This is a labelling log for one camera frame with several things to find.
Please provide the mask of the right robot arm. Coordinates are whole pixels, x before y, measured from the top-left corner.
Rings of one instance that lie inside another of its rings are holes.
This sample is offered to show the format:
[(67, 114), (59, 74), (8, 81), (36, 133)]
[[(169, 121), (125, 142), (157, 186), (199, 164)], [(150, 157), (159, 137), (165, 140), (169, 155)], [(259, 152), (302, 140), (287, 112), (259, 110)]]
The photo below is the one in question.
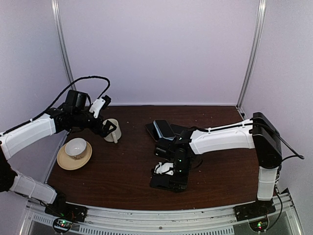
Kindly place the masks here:
[(282, 162), (281, 139), (277, 129), (260, 112), (250, 119), (220, 127), (184, 128), (178, 134), (168, 121), (154, 120), (152, 133), (157, 136), (154, 154), (163, 158), (152, 169), (150, 187), (182, 192), (187, 188), (194, 157), (208, 152), (230, 149), (255, 149), (258, 164), (257, 201), (251, 212), (261, 216), (273, 198), (278, 169)]

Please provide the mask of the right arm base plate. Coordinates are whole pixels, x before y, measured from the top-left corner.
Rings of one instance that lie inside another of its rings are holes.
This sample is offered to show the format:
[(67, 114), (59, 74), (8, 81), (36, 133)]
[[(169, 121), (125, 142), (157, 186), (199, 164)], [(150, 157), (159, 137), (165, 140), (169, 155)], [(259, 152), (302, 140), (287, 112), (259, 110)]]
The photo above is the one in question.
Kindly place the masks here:
[(234, 207), (237, 221), (250, 220), (276, 212), (272, 201), (255, 201)]

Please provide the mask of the beige saucer plate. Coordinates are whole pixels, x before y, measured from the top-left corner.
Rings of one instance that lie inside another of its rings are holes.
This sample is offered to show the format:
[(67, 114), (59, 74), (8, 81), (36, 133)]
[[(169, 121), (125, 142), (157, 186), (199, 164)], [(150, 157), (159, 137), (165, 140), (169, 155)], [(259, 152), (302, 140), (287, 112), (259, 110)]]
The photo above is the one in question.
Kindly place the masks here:
[(66, 144), (64, 144), (58, 154), (57, 154), (57, 164), (59, 167), (65, 170), (77, 170), (82, 168), (87, 162), (91, 159), (92, 156), (92, 147), (89, 142), (87, 142), (86, 153), (83, 158), (74, 159), (66, 154), (65, 151)]

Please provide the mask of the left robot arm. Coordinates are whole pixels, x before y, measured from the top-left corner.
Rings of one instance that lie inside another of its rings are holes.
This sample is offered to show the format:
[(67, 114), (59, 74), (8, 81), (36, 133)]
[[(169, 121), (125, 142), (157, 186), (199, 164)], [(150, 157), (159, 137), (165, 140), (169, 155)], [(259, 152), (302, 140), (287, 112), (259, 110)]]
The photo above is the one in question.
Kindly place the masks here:
[(100, 111), (105, 109), (112, 99), (105, 95), (96, 99), (87, 108), (85, 104), (88, 99), (87, 93), (70, 90), (65, 102), (58, 108), (48, 108), (39, 117), (31, 119), (11, 131), (1, 133), (0, 190), (2, 192), (12, 191), (51, 205), (51, 209), (59, 217), (69, 215), (70, 206), (60, 199), (59, 192), (47, 184), (14, 171), (8, 160), (33, 143), (64, 130), (88, 128), (103, 138), (111, 134), (117, 127), (111, 121), (105, 122)]

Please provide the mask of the white ceramic bowl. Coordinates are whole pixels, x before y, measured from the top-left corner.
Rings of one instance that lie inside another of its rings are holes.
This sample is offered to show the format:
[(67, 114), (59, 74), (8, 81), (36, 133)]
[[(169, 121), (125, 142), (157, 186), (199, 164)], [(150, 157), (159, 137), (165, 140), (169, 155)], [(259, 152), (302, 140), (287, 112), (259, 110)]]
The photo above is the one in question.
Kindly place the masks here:
[(65, 145), (65, 153), (73, 159), (84, 157), (87, 142), (83, 138), (74, 138)]

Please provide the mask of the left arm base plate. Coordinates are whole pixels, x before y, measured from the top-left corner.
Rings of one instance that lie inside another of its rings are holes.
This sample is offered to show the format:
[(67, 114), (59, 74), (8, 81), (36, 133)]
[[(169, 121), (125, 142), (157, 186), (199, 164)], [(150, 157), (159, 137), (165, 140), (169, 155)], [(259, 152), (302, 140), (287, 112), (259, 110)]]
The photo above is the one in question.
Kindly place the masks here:
[(58, 207), (52, 204), (44, 204), (44, 207), (45, 213), (71, 222), (84, 222), (88, 212), (87, 207), (69, 203), (65, 203), (64, 207)]

